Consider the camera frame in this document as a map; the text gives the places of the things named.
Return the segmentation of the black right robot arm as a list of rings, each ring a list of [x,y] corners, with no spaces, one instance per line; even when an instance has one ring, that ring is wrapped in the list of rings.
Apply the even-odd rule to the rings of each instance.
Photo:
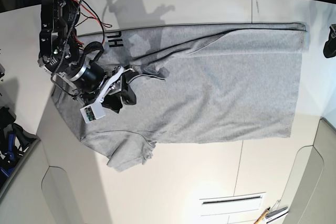
[[[130,67],[117,66],[105,71],[98,65],[104,42],[81,42],[76,27],[82,14],[103,23],[85,0],[41,0],[41,31],[38,63],[50,74],[51,82],[64,94],[83,105],[85,114],[98,109],[118,113],[124,105],[135,105],[136,95],[129,86],[134,73]]]

